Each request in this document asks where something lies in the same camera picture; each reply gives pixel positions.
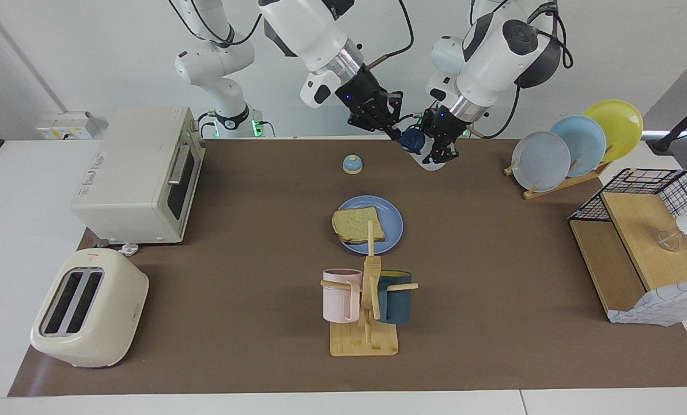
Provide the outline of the seasoning bottle with blue cap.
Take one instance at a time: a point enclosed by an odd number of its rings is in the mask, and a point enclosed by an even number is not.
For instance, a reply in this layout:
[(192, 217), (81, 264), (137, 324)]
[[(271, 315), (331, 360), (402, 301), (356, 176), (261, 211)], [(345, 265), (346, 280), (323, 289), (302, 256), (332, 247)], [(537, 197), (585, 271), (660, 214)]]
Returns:
[(438, 171), (440, 168), (443, 168), (445, 163), (443, 165), (423, 165), (426, 138), (430, 137), (426, 137), (418, 128), (408, 128), (402, 133), (399, 144), (401, 144), (402, 149), (406, 150), (410, 154), (410, 157), (412, 157), (421, 168), (426, 171)]

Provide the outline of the toasted bread slice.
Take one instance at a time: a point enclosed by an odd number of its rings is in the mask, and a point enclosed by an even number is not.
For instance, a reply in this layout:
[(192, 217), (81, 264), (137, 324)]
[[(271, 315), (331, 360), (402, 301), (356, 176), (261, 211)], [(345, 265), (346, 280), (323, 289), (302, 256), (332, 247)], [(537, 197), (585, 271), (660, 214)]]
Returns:
[(369, 222), (372, 221), (372, 234), (375, 242), (385, 242), (386, 234), (374, 206), (340, 209), (332, 216), (333, 231), (339, 240), (349, 244), (369, 241)]

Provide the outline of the light blue plate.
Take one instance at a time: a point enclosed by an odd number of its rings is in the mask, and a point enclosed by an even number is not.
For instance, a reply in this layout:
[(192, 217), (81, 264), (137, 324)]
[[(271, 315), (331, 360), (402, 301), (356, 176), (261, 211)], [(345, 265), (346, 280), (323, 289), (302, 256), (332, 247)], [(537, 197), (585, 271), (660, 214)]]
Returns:
[(567, 116), (558, 120), (549, 131), (561, 137), (570, 152), (568, 177), (583, 176), (593, 171), (604, 158), (604, 130), (588, 116)]

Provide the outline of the yellow plate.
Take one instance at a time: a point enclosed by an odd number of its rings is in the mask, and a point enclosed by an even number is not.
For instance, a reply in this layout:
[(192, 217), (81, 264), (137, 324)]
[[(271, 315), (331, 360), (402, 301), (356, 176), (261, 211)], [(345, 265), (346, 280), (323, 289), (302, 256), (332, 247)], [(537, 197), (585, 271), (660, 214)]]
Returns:
[(641, 140), (642, 115), (626, 101), (600, 101), (583, 111), (583, 115), (596, 121), (604, 131), (606, 145), (601, 164), (625, 157)]

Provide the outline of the wooden dish rack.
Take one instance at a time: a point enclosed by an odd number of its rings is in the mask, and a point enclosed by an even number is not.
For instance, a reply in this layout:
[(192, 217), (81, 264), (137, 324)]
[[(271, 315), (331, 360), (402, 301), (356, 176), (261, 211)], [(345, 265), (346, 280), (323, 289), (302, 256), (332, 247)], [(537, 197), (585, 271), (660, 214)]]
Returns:
[(576, 176), (576, 177), (565, 177), (563, 181), (558, 184), (557, 187), (554, 189), (551, 189), (549, 191), (544, 191), (544, 192), (538, 192), (536, 191), (537, 187), (531, 187), (531, 189), (528, 189), (528, 191), (523, 192), (523, 199), (535, 199), (536, 197), (544, 196), (546, 194), (552, 193), (554, 191), (559, 191), (562, 189), (565, 189), (567, 187), (572, 187), (576, 186), (577, 184), (581, 184), (586, 181), (591, 181), (593, 179), (596, 179), (600, 177), (601, 173), (604, 173), (604, 171), (609, 168), (609, 165), (611, 162), (607, 163), (602, 163), (600, 164), (597, 168), (594, 170), (590, 171), (589, 173), (581, 176)]

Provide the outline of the teal mug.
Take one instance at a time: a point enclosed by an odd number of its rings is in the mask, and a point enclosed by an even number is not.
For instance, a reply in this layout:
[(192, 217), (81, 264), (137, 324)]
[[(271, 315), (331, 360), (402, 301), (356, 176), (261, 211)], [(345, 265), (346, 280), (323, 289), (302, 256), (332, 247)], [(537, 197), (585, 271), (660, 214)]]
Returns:
[(402, 325), (410, 321), (410, 290), (388, 291), (389, 286), (412, 283), (408, 271), (382, 270), (378, 282), (378, 299), (381, 323)]

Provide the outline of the pink ribbed mug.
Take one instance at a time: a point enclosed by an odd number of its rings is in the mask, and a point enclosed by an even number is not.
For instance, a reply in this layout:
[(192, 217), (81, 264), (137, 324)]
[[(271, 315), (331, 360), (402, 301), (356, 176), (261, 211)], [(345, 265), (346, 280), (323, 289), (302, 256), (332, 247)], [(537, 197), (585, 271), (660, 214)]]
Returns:
[(331, 323), (353, 323), (360, 318), (360, 287), (363, 273), (352, 269), (328, 269), (323, 280), (342, 283), (346, 288), (323, 286), (323, 318)]

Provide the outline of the wooden shelf box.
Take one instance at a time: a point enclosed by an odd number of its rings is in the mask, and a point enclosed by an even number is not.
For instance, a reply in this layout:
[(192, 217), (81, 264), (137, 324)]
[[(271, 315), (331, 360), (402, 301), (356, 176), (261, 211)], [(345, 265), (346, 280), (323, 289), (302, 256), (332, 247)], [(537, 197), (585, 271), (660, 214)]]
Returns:
[(600, 191), (568, 222), (610, 322), (687, 319), (687, 236), (658, 194)]

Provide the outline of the wooden mug tree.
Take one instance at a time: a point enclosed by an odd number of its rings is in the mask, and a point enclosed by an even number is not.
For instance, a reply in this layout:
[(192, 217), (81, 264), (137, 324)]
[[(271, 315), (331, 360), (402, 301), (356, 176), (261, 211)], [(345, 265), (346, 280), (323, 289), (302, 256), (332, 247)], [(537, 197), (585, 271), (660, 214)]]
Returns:
[[(364, 260), (360, 287), (360, 318), (353, 323), (331, 323), (330, 354), (333, 357), (394, 356), (399, 351), (397, 326), (381, 323), (378, 282), (383, 270), (381, 258), (373, 250), (372, 221), (369, 222), (369, 241)], [(322, 280), (320, 285), (346, 288), (342, 283)], [(415, 290), (417, 282), (389, 286), (388, 291)]]

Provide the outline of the brown table mat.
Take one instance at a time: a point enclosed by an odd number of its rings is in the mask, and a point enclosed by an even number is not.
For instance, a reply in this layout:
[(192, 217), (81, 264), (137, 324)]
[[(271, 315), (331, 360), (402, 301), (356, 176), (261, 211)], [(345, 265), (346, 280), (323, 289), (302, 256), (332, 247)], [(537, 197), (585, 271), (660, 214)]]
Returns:
[[(9, 394), (687, 386), (683, 325), (607, 321), (567, 221), (599, 182), (524, 200), (515, 145), (462, 140), (428, 172), (389, 140), (209, 140), (184, 241), (131, 258), (149, 291), (124, 360), (30, 349)], [(332, 357), (322, 317), (323, 271), (364, 265), (331, 224), (360, 195), (398, 208), (383, 266), (420, 286), (391, 357)]]

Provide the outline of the clear glass piece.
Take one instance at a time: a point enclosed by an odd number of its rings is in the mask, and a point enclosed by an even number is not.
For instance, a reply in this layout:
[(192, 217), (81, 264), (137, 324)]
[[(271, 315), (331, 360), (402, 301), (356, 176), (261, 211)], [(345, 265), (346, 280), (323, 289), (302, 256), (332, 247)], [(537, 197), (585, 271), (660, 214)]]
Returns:
[(657, 244), (663, 249), (671, 252), (680, 250), (680, 246), (684, 240), (684, 233), (678, 229), (674, 229), (673, 231), (660, 231), (656, 235)]

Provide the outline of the white toaster oven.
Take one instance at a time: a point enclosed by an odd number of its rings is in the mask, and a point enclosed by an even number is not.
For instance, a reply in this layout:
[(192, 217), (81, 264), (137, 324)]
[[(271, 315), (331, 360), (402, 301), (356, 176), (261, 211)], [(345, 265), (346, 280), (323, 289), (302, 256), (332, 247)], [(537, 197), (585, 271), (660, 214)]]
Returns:
[(184, 239), (206, 150), (186, 106), (123, 108), (70, 202), (110, 244)]

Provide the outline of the white checked cloth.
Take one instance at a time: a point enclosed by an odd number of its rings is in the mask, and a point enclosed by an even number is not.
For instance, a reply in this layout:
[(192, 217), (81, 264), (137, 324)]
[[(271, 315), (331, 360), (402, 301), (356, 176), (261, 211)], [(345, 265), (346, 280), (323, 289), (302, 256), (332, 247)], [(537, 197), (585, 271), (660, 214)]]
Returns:
[(672, 326), (687, 320), (687, 281), (644, 294), (629, 311), (609, 310), (610, 323)]

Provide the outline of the cream two-slot toaster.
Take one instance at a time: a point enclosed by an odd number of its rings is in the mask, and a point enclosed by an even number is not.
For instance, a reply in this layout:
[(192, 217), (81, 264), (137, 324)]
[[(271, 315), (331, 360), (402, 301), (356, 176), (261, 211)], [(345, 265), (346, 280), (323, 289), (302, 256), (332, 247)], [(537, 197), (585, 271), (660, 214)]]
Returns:
[(30, 342), (75, 367), (117, 364), (136, 334), (148, 276), (122, 253), (86, 248), (70, 255), (37, 313)]

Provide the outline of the white wall socket box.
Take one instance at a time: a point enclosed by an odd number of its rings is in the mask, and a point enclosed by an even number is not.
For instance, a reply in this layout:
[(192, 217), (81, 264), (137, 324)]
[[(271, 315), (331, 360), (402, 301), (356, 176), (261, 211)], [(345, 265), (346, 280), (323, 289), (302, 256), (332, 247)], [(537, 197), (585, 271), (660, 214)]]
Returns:
[(41, 138), (50, 140), (97, 139), (100, 126), (89, 111), (66, 111), (35, 123)]

